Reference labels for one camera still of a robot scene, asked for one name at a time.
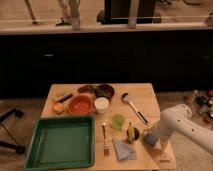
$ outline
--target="small white cup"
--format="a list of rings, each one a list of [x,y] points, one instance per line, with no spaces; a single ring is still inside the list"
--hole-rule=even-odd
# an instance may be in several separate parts
[[[99,97],[95,100],[94,106],[98,113],[105,113],[109,107],[109,100],[106,97]]]

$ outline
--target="metal spoon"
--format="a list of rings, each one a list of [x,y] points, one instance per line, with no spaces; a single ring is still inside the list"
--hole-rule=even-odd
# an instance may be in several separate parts
[[[135,107],[133,102],[130,100],[130,97],[129,97],[128,93],[122,94],[121,99],[122,99],[123,102],[128,103],[134,109],[134,111],[137,114],[137,116],[143,121],[143,123],[145,125],[147,125],[149,123],[148,120],[143,116],[143,114]]]

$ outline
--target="green tray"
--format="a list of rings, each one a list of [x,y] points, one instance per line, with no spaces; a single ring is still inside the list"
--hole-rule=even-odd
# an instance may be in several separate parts
[[[91,116],[40,119],[25,162],[26,171],[90,167],[94,164]]]

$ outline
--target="utensil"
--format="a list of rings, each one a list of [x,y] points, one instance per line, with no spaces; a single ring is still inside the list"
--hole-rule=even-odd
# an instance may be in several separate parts
[[[106,124],[102,124],[103,135],[104,135],[104,155],[109,155],[109,145],[106,143]]]
[[[129,97],[128,93],[122,94],[121,99],[122,99],[123,102],[128,103],[133,108],[133,110],[135,111],[137,116],[143,121],[143,123],[145,125],[147,125],[149,123],[148,120],[143,116],[143,114],[135,107],[133,102],[130,100],[130,97]]]
[[[59,97],[55,97],[53,100],[55,102],[63,103],[64,101],[66,101],[67,99],[71,98],[72,96],[73,96],[73,92],[72,91],[68,91],[68,92],[65,92],[63,95],[60,95]]]

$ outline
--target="orange bowl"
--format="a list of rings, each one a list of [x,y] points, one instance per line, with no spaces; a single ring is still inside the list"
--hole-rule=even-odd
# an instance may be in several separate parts
[[[91,99],[86,95],[77,95],[70,100],[67,109],[73,115],[86,115],[92,109]]]

